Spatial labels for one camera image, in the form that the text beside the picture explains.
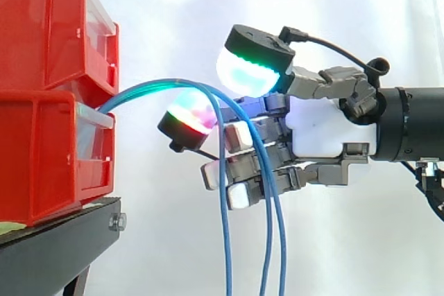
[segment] wire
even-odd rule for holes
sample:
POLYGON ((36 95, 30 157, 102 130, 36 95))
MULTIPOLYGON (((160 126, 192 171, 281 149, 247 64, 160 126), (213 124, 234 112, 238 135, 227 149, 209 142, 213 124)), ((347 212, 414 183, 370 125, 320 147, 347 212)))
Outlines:
MULTIPOLYGON (((210 92, 212 92, 214 95, 218 96, 221 100, 226 102, 238 115, 238 117, 241 120, 244 120, 248 128, 250 129, 250 133, 253 138, 253 144, 255 149, 257 149, 258 152, 258 160, 259 165, 261 166, 261 170, 265 176, 266 185, 264 186, 264 196, 266 201, 266 210, 267 210, 267 242, 266 242, 266 255, 264 260, 264 267, 263 267, 263 275, 262 275, 262 283, 261 283, 261 295, 264 294, 264 289, 266 285, 266 278, 268 274, 268 268, 270 264, 270 257, 271 257, 271 245, 272 245, 272 234, 273 234, 273 228, 272 228, 272 220, 271 220, 271 199, 270 199, 270 193, 273 194, 273 200, 275 203, 275 210, 277 215, 277 222, 280 232, 280 248, 281 248, 281 270, 280 270, 280 287, 279 287, 279 295, 283 296, 285 291, 285 277, 287 275, 287 242, 285 238, 285 225, 284 225, 284 219, 282 214, 282 208, 280 205, 280 199, 278 197, 278 190, 275 184, 275 180, 273 177, 273 171, 271 168, 270 159, 265 151, 264 144, 262 143, 262 140, 260 139, 259 133, 257 132, 255 126, 251 122, 251 120, 248 118, 246 113, 230 98, 228 98, 224 93, 220 92, 219 90, 208 86, 208 85, 199 85, 196 82, 183 80, 183 79, 164 79, 164 80, 154 80, 151 82, 145 82, 140 85, 131 87, 130 89, 127 89, 124 92, 121 92, 120 94, 116 95, 114 98, 111 98, 105 105, 103 105, 99 110, 102 112, 109 112, 114 107, 128 102, 131 99, 143 96, 145 94, 151 94, 152 92, 158 92, 163 89, 169 89, 172 87, 197 87, 198 89, 202 90, 201 87, 205 87, 210 92)), ((216 115, 220 113, 219 107, 215 107, 216 115)), ((223 122, 218 119, 218 126, 219 126, 219 132, 223 132, 223 129, 221 128, 223 126, 223 122)), ((223 135, 219 133, 219 148, 221 149, 221 156, 220 158, 220 174, 219 174, 219 188, 220 188, 220 198, 221 198, 221 213, 222 213, 222 220, 223 220, 223 226, 224 226, 224 214, 222 207, 225 207, 226 210, 226 193, 225 193, 225 173, 222 171, 225 171, 225 163, 222 163, 224 161, 225 155, 222 151, 223 149, 223 142, 221 143, 221 138, 223 138, 223 135)), ((225 239, 225 227, 223 227, 224 230, 224 244, 225 244, 225 271, 227 273, 227 295, 229 289, 228 286, 231 286, 231 275, 228 274, 228 260, 227 260, 227 247, 226 244, 229 244, 229 238, 228 242, 225 239)))
POLYGON ((401 161, 401 164, 408 170, 408 171, 410 171, 411 173, 413 173, 414 175, 415 175, 415 177, 416 177, 416 170, 415 170, 415 168, 414 167, 412 167, 408 162, 405 162, 405 161, 401 161))
POLYGON ((202 156, 204 156, 204 157, 206 157, 208 159, 212 159, 213 161, 217 161, 218 160, 218 158, 216 156, 214 156, 213 154, 207 153, 207 152, 205 152, 204 150, 201 150, 201 149, 198 149, 198 150, 186 149, 186 150, 188 150, 189 152, 192 152, 192 153, 196 153, 196 154, 202 155, 202 156))
POLYGON ((355 56, 353 56, 351 53, 349 53, 348 51, 342 49, 341 47, 328 42, 326 40, 322 40, 321 38, 317 38, 317 37, 312 37, 309 36, 307 38, 308 42, 313 42, 322 46, 325 46, 327 48, 329 48, 330 50, 336 51, 337 53, 339 53, 340 55, 346 57, 347 59, 351 60, 352 62, 354 62, 356 65, 358 65, 359 67, 362 67, 363 69, 367 69, 369 71, 378 71, 377 69, 368 66, 365 62, 363 62, 362 60, 356 58, 355 56))
POLYGON ((223 244, 225 251, 225 291, 227 296, 232 296, 232 259, 230 246, 230 228, 228 222, 227 199, 225 192, 225 137, 223 131, 223 117, 219 104, 213 95, 202 85, 195 82, 176 82, 177 80, 156 80, 153 82, 145 82, 142 85, 129 88, 120 94, 117 94, 104 105, 99 108, 100 112, 108 113, 118 105, 131 101, 131 99, 138 98, 143 95, 152 94, 163 89, 172 87, 193 87, 202 91, 210 100, 214 113, 216 114, 217 123, 219 127, 219 201, 221 210, 222 230, 223 230, 223 244))
MULTIPOLYGON (((214 89, 214 88, 210 89, 211 87, 209 87, 207 85, 206 85, 206 87, 208 87, 208 89, 211 92, 213 92, 216 96, 218 96, 220 98, 220 96, 218 95, 218 93, 222 94, 220 91, 218 91, 217 89, 214 89)), ((264 144, 262 143, 262 140, 259 136, 259 133, 257 132, 253 123, 248 118, 247 114, 233 100, 231 100, 229 98, 227 100, 224 100, 224 99, 222 99, 222 100, 234 110, 234 112, 237 114, 237 116, 240 119, 243 119, 243 120, 248 119, 248 121, 246 121, 246 123, 248 125, 251 136, 253 138, 253 145, 254 145, 255 149, 257 150, 257 152, 259 153, 258 154, 259 164, 261 166, 262 172, 266 176, 266 184, 269 186, 269 189, 271 190, 271 192, 273 194, 273 200, 274 200, 274 204, 275 204, 276 217, 277 217, 277 225, 279 227, 279 236, 280 236, 281 265, 280 265, 279 296, 284 296, 284 294, 285 294, 285 279, 287 276, 287 240, 286 240, 286 234, 285 234, 284 217, 282 214, 282 208, 280 205, 280 199, 279 199, 275 179, 273 177, 271 162, 270 162, 268 154, 265 150, 264 144)), ((267 200, 267 193, 266 193, 267 186, 264 186, 264 190, 265 190, 264 191, 265 198, 267 200)), ((267 230, 267 250, 268 250, 268 247, 271 248, 271 239, 269 237, 272 237, 272 231, 267 230)), ((266 274, 268 273, 269 258, 267 256, 268 256, 268 251, 266 252, 266 259, 264 261, 263 273, 265 273, 265 274, 263 274, 263 277, 266 276, 266 274)), ((261 283, 260 295, 264 295, 265 286, 266 286, 266 279, 263 279, 262 283, 261 283)))
POLYGON ((373 66, 370 66, 369 64, 366 64, 362 60, 356 58, 353 56, 350 52, 342 49, 341 47, 328 42, 327 40, 322 40, 321 38, 310 36, 308 33, 305 33, 303 31, 300 31, 299 29, 290 28, 285 26, 281 33, 279 34, 279 39, 283 42, 289 44, 291 42, 312 42, 315 44, 319 44, 322 46, 325 46, 326 48, 333 50, 343 57, 351 60, 353 63, 361 67, 366 71, 366 73, 372 73, 376 76, 383 76, 386 74, 386 71, 380 71, 379 69, 374 68, 373 66))

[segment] black sensor cap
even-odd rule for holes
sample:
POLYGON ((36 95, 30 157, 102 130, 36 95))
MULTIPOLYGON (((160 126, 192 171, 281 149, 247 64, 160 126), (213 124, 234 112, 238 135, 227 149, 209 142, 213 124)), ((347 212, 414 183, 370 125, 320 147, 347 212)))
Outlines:
POLYGON ((225 48, 237 57, 279 74, 285 73, 295 55, 277 36, 241 24, 233 26, 225 48))

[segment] blue cable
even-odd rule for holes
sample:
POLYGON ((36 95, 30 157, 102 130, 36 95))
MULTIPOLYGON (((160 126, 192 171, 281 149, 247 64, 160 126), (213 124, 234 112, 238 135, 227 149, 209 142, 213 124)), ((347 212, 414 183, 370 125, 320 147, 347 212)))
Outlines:
MULTIPOLYGON (((264 144, 262 143, 262 140, 261 140, 259 134, 257 133, 255 126, 253 125, 251 120, 248 118, 246 113, 233 100, 228 98, 223 92, 221 92, 211 86, 208 86, 208 85, 198 84, 196 82, 192 82, 189 80, 183 80, 183 79, 154 80, 154 81, 145 82, 140 85, 131 87, 131 88, 127 89, 126 91, 121 92, 120 94, 116 95, 114 98, 111 98, 107 103, 105 103, 99 109, 99 111, 102 111, 104 113, 109 112, 112 108, 114 108, 122 103, 125 103, 125 102, 130 101, 134 98, 144 95, 142 93, 141 89, 147 89, 148 87, 153 87, 155 85, 174 85, 176 87, 195 87, 199 90, 202 90, 201 88, 204 87, 209 92, 218 96, 222 101, 227 103, 234 110, 234 112, 237 114, 237 116, 247 123, 248 128, 249 128, 250 133, 253 138, 254 147, 258 152, 259 165, 261 166, 261 170, 262 170, 262 172, 265 176, 265 180, 266 180, 266 186, 264 185, 264 193, 265 193, 265 197, 266 197, 266 203, 267 203, 267 199, 268 199, 268 204, 267 204, 267 250, 266 250, 266 258, 264 261, 260 295, 263 295, 265 292, 266 277, 268 274, 269 261, 270 261, 270 257, 271 257, 272 228, 271 228, 271 203, 269 202, 270 193, 268 192, 268 187, 269 187, 269 189, 271 190, 271 193, 273 194, 273 200, 275 203, 275 210, 276 210, 276 216, 277 216, 277 223, 278 223, 278 227, 279 227, 279 231, 280 231, 281 269, 280 269, 279 295, 283 296, 284 291, 285 291, 285 277, 287 274, 287 244, 286 244, 286 239, 285 239, 285 225, 284 225, 284 219, 283 219, 283 215, 282 215, 282 208, 280 205, 280 200, 278 197, 278 190, 277 190, 275 180, 273 177, 271 162, 270 162, 270 159, 268 158, 264 144)), ((219 106, 217 105, 215 107, 213 103, 212 103, 212 105, 213 105, 213 108, 216 110, 216 117, 218 118, 218 113, 219 113, 219 116, 221 117, 219 106)), ((219 125, 219 132, 221 132, 221 131, 223 132, 223 127, 221 129, 221 125, 223 125, 223 122, 220 120, 220 118, 218 118, 218 125, 219 125)), ((222 144, 222 146, 220 146, 220 149, 221 149, 220 159, 222 161, 225 159, 224 151, 222 149, 224 142, 223 142, 223 140, 221 142, 221 139, 223 139, 223 134, 222 135, 221 135, 221 133, 219 133, 219 134, 220 134, 219 135, 219 144, 220 145, 222 144)), ((220 163, 219 166, 220 166, 221 171, 225 171, 225 164, 220 163)), ((221 213, 223 213, 222 207, 225 207, 225 213, 226 213, 226 193, 225 193, 225 191, 222 191, 222 189, 225 190, 224 175, 225 175, 225 173, 222 173, 222 172, 219 174, 219 184, 222 185, 219 187, 220 199, 221 199, 221 213)), ((222 220, 223 220, 224 240, 225 240, 225 227, 224 227, 225 218, 223 216, 222 216, 222 220)), ((226 258, 227 258, 227 249, 225 247, 225 269, 228 271, 228 269, 227 269, 228 268, 228 264, 227 264, 228 260, 226 258)), ((228 285, 231 285, 231 276, 229 278, 229 276, 227 275, 227 292, 228 292, 228 285)))
MULTIPOLYGON (((152 83, 146 82, 145 86, 154 85, 154 84, 155 84, 154 82, 152 83)), ((230 226, 228 222, 227 198, 225 191, 225 137, 223 131, 223 117, 221 109, 216 99, 205 87, 194 82, 187 82, 187 84, 182 85, 182 87, 193 87, 203 92, 210 100, 210 103, 212 104, 212 107, 214 109, 214 113, 216 114, 217 124, 219 127, 219 170, 220 170, 219 184, 221 185, 219 187, 219 203, 221 210, 222 230, 223 230, 223 246, 225 251, 225 279, 226 279, 225 289, 226 289, 226 295, 232 296, 232 259, 231 259, 231 245, 230 245, 230 226)), ((127 94, 128 90, 129 89, 108 100, 104 105, 102 105, 99 108, 99 111, 106 114, 112 109, 114 109, 116 106, 125 103, 127 101, 130 101, 126 100, 121 103, 118 103, 119 97, 122 96, 122 94, 127 94)))
POLYGON ((273 194, 273 200, 275 204, 276 217, 277 217, 277 225, 279 227, 279 236, 280 236, 281 263, 280 263, 279 296, 284 296, 285 280, 287 276, 287 238, 285 234, 284 216, 282 214, 282 207, 280 204, 278 188, 276 187, 275 179, 273 177, 273 169, 271 168, 270 158, 268 157, 268 154, 265 150, 264 144, 262 143, 261 137, 256 130, 256 127, 253 125, 248 115, 242 110, 242 108, 239 107, 239 105, 236 102, 234 102, 231 98, 228 98, 223 92, 217 90, 216 88, 213 88, 205 84, 202 84, 202 86, 206 87, 210 92, 212 92, 222 101, 227 103, 227 105, 233 109, 233 111, 237 114, 237 116, 247 123, 248 128, 250 130, 251 137, 253 138, 254 147, 258 152, 259 164, 261 166, 262 173, 265 174, 266 183, 269 185, 271 193, 273 194))

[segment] red plastic drawer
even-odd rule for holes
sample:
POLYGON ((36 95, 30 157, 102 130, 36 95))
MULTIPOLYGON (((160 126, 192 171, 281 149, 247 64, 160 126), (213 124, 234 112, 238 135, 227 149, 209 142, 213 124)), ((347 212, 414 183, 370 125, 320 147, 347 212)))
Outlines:
POLYGON ((91 107, 118 92, 119 29, 99 0, 0 0, 0 12, 0 89, 62 89, 91 107))
POLYGON ((69 92, 0 91, 0 222, 34 225, 113 190, 114 119, 69 92))

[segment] screw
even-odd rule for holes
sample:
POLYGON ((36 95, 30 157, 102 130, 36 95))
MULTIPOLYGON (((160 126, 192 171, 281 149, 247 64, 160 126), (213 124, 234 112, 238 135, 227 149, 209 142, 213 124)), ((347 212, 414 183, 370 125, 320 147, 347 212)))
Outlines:
POLYGON ((126 214, 113 213, 110 217, 110 230, 114 232, 122 232, 126 228, 126 214))

